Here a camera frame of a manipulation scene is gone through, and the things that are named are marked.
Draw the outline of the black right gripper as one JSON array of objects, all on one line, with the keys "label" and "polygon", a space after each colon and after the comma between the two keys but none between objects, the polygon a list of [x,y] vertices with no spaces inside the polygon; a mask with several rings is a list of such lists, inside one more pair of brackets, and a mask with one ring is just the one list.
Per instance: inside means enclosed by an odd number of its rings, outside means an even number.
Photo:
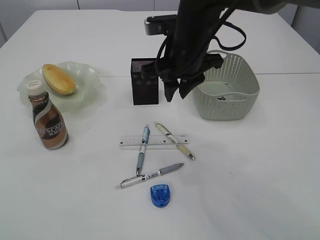
[{"label": "black right gripper", "polygon": [[195,60],[184,62],[181,66],[170,65],[165,57],[157,57],[154,69],[163,81],[166,101],[171,102],[178,88],[180,97],[184,99],[196,86],[204,82],[205,77],[198,77],[200,74],[210,68],[219,69],[223,63],[224,59],[219,53],[203,52]]}]

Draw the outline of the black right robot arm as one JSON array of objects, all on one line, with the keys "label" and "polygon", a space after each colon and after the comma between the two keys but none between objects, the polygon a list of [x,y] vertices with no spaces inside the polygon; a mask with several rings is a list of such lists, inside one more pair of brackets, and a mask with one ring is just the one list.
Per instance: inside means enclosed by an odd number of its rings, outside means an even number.
[{"label": "black right robot arm", "polygon": [[283,8],[287,0],[182,0],[176,15],[151,16],[145,24],[153,24],[149,35],[163,34],[165,40],[155,59],[156,74],[162,79],[164,95],[170,102],[179,91],[185,98],[197,85],[204,82],[204,72],[212,67],[220,68],[220,55],[207,53],[211,40],[228,22],[235,10],[274,14]]}]

